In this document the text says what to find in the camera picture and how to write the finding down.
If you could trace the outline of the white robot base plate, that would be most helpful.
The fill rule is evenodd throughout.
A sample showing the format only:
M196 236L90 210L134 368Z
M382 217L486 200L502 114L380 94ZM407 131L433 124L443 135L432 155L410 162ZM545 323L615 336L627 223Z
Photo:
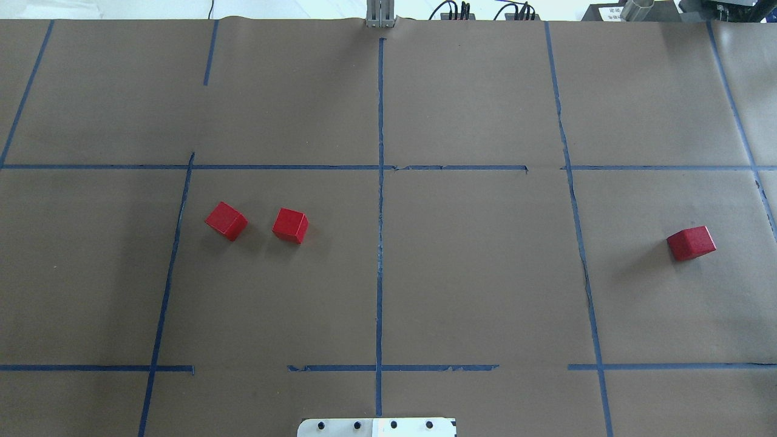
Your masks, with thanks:
M457 436L453 418L311 418L297 436Z

